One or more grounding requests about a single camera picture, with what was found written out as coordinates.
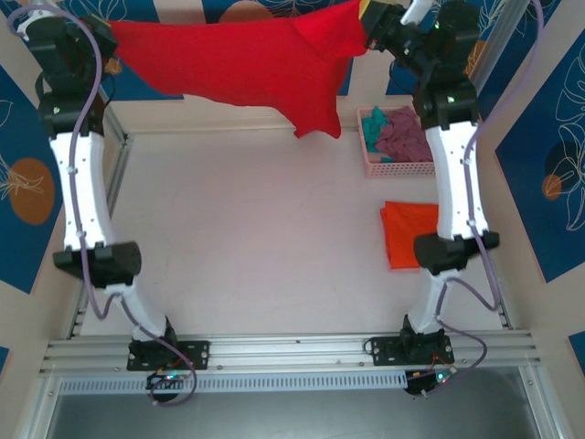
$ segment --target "purple cloth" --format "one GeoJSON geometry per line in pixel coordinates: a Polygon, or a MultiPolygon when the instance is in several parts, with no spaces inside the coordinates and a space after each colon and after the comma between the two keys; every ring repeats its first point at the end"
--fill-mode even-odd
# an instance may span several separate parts
{"type": "Polygon", "coordinates": [[[376,149],[397,162],[432,162],[419,116],[410,107],[402,107],[388,116],[388,125],[381,127],[376,149]]]}

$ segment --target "orange cloth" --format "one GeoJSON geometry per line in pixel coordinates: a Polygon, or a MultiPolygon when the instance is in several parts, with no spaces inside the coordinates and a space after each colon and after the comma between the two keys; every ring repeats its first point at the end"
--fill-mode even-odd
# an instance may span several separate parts
{"type": "Polygon", "coordinates": [[[439,206],[387,201],[386,206],[380,210],[380,215],[384,224],[390,268],[420,268],[414,255],[414,239],[437,231],[439,206]]]}

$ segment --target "fabric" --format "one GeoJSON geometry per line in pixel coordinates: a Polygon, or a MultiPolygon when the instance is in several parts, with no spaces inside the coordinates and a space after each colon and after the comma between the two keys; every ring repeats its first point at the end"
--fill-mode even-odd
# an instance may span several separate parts
{"type": "Polygon", "coordinates": [[[400,108],[388,116],[388,125],[380,128],[376,149],[396,162],[432,162],[419,116],[410,107],[400,108]]]}
{"type": "Polygon", "coordinates": [[[337,91],[366,52],[359,3],[295,18],[213,25],[111,22],[116,54],[157,91],[277,109],[301,137],[341,135],[337,91]]]}
{"type": "Polygon", "coordinates": [[[362,129],[364,132],[364,139],[366,140],[366,149],[369,153],[377,153],[376,142],[380,137],[380,129],[388,125],[386,115],[379,109],[374,107],[372,115],[362,119],[362,129]]]}
{"type": "Polygon", "coordinates": [[[414,255],[414,239],[437,230],[439,206],[387,201],[380,215],[390,269],[420,268],[414,255]]]}

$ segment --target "pink plastic basket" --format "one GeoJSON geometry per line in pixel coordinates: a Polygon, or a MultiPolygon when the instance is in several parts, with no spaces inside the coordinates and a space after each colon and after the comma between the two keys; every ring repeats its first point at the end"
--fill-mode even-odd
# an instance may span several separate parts
{"type": "MultiPolygon", "coordinates": [[[[396,107],[378,107],[386,116],[388,116],[396,107]]],[[[415,176],[434,176],[435,165],[432,162],[412,162],[412,163],[376,163],[372,160],[375,157],[367,151],[366,139],[364,138],[364,127],[362,119],[372,115],[374,107],[360,107],[357,109],[357,129],[362,143],[362,156],[366,166],[366,177],[415,177],[415,176]]]]}

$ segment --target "ventilated metal strip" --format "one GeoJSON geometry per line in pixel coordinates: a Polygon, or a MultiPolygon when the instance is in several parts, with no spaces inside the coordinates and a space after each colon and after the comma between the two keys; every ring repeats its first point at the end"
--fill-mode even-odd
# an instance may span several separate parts
{"type": "MultiPolygon", "coordinates": [[[[146,379],[137,377],[101,377],[63,379],[59,395],[130,395],[144,394],[146,379]]],[[[176,381],[167,391],[187,392],[193,380],[176,381]]],[[[406,373],[399,370],[350,373],[266,373],[200,374],[197,393],[233,393],[258,391],[355,391],[404,389],[406,373]]]]}

